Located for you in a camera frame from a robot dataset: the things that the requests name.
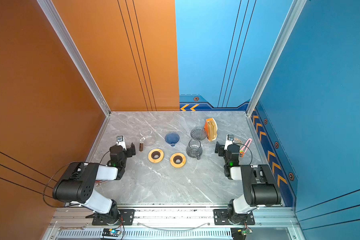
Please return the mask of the orange coffee filter box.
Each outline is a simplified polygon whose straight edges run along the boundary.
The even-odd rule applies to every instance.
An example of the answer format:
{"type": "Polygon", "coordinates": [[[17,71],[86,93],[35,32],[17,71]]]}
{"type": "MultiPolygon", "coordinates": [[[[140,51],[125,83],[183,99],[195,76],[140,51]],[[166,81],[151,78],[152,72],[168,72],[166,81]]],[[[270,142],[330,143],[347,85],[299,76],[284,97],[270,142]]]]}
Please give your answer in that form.
{"type": "Polygon", "coordinates": [[[218,126],[214,118],[206,119],[204,129],[210,142],[215,141],[218,136],[218,126]]]}

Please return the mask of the grey ribbed glass pitcher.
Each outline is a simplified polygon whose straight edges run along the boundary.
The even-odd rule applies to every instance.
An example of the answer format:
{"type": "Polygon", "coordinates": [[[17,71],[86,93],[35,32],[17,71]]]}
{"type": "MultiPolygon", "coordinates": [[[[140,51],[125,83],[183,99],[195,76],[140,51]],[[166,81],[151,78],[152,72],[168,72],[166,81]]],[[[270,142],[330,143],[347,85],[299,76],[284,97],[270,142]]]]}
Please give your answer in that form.
{"type": "Polygon", "coordinates": [[[200,160],[203,153],[201,142],[197,139],[191,139],[187,145],[186,153],[189,157],[200,160]]]}

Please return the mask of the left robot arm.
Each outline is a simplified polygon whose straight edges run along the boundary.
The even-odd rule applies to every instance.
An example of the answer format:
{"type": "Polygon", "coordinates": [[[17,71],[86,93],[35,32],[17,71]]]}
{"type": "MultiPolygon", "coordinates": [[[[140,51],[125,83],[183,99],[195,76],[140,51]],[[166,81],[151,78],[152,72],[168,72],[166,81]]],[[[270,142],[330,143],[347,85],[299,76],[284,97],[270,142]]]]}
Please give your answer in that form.
{"type": "Polygon", "coordinates": [[[122,225],[123,216],[117,202],[95,190],[97,181],[120,180],[127,165],[127,159],[136,154],[134,144],[129,148],[122,145],[110,147],[110,160],[106,165],[99,163],[72,162],[56,183],[53,199],[63,203],[74,203],[92,211],[86,216],[92,225],[122,225]]]}

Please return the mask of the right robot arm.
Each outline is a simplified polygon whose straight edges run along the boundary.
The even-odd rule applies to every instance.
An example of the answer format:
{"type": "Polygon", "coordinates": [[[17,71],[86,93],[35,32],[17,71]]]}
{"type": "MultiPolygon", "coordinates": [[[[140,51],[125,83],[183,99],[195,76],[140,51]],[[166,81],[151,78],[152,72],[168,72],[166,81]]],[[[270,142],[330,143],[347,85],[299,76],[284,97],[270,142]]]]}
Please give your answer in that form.
{"type": "Polygon", "coordinates": [[[225,160],[224,174],[229,180],[240,181],[243,194],[230,200],[227,218],[232,225],[245,224],[250,214],[258,207],[272,207],[282,203],[282,194],[269,165],[241,165],[239,156],[244,144],[216,143],[215,153],[225,160]]]}

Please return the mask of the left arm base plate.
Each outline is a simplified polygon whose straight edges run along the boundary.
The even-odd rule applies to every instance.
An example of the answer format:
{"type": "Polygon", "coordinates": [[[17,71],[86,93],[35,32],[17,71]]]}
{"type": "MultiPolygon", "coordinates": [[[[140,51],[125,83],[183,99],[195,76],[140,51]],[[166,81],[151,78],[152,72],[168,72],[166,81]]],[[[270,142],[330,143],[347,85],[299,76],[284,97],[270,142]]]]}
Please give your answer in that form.
{"type": "Polygon", "coordinates": [[[93,218],[93,226],[119,226],[121,222],[123,226],[131,226],[135,218],[135,209],[121,209],[118,217],[107,218],[105,215],[98,215],[93,218]]]}

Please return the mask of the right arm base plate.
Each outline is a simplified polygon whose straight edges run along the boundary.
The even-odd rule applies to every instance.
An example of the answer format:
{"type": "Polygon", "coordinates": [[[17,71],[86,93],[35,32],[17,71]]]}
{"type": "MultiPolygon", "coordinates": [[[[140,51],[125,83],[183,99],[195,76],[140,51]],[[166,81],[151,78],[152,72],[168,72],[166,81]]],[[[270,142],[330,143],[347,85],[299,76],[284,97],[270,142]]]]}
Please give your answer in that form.
{"type": "Polygon", "coordinates": [[[255,218],[253,213],[232,216],[229,215],[227,209],[213,209],[214,223],[217,226],[222,225],[255,225],[255,218]]]}

